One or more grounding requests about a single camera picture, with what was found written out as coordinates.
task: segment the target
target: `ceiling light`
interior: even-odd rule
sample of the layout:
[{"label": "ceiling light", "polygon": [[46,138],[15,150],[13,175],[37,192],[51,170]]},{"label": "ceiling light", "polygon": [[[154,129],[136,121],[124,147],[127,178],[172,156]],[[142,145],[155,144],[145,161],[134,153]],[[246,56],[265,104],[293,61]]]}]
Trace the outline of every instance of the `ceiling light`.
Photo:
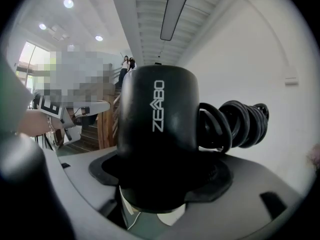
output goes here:
[{"label": "ceiling light", "polygon": [[63,4],[67,8],[72,8],[74,6],[74,1],[72,1],[72,0],[64,0]]},{"label": "ceiling light", "polygon": [[185,3],[186,0],[167,0],[160,34],[162,40],[172,39]]},{"label": "ceiling light", "polygon": [[45,24],[41,23],[41,24],[39,25],[39,28],[42,29],[42,30],[45,30],[47,27],[46,27]]},{"label": "ceiling light", "polygon": [[103,38],[102,38],[100,35],[97,35],[97,36],[95,37],[95,39],[96,39],[97,41],[102,41],[102,40],[103,40]]}]

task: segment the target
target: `white cable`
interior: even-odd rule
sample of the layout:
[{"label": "white cable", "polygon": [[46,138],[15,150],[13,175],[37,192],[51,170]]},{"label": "white cable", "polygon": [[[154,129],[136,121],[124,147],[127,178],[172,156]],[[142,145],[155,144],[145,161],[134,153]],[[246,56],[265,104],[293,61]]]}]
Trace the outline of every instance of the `white cable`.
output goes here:
[{"label": "white cable", "polygon": [[138,219],[138,217],[139,217],[140,214],[141,214],[141,211],[140,211],[139,214],[135,217],[134,222],[132,223],[132,225],[131,225],[130,227],[128,227],[127,230],[131,229],[131,227],[136,223],[136,221],[137,221],[137,219]]}]

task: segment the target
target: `bracelet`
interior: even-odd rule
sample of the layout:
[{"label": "bracelet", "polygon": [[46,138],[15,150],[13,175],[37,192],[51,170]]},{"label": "bracelet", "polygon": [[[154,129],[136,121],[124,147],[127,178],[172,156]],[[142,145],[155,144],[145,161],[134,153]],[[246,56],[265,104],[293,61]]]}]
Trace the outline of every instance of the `bracelet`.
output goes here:
[{"label": "bracelet", "polygon": [[53,125],[52,125],[52,122],[51,122],[51,116],[50,115],[46,115],[46,121],[47,121],[47,123],[48,123],[48,125],[49,125],[49,128],[50,128],[50,132],[55,132],[56,130],[55,130],[55,128],[53,127]]}]

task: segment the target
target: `coiled black cable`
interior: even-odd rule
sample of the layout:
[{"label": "coiled black cable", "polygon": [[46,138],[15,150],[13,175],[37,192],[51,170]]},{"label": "coiled black cable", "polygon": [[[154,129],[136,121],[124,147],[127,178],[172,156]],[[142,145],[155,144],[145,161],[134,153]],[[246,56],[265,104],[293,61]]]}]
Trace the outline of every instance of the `coiled black cable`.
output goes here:
[{"label": "coiled black cable", "polygon": [[266,136],[269,110],[265,104],[244,105],[231,100],[219,109],[207,103],[199,105],[198,144],[226,153],[230,148],[249,148]]}]

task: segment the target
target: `dark pants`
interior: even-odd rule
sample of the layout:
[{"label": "dark pants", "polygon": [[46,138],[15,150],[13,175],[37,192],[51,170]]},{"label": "dark pants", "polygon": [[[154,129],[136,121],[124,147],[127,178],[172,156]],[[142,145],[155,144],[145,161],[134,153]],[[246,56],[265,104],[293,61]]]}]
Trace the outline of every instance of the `dark pants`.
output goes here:
[{"label": "dark pants", "polygon": [[121,71],[120,71],[119,82],[118,82],[120,88],[122,87],[122,83],[124,81],[126,73],[127,73],[127,69],[126,68],[122,68]]}]

